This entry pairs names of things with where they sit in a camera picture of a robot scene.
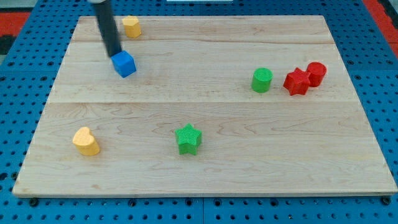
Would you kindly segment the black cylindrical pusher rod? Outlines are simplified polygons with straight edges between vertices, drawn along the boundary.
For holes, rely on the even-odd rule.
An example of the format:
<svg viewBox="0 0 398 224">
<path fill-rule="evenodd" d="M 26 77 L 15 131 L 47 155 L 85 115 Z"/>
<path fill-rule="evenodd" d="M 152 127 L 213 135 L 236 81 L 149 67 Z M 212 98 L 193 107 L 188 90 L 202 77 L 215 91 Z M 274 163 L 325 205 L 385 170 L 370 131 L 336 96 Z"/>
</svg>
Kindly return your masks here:
<svg viewBox="0 0 398 224">
<path fill-rule="evenodd" d="M 114 20 L 114 14 L 110 0 L 90 0 L 90 4 L 95 11 L 106 51 L 112 57 L 122 51 L 119 32 Z"/>
</svg>

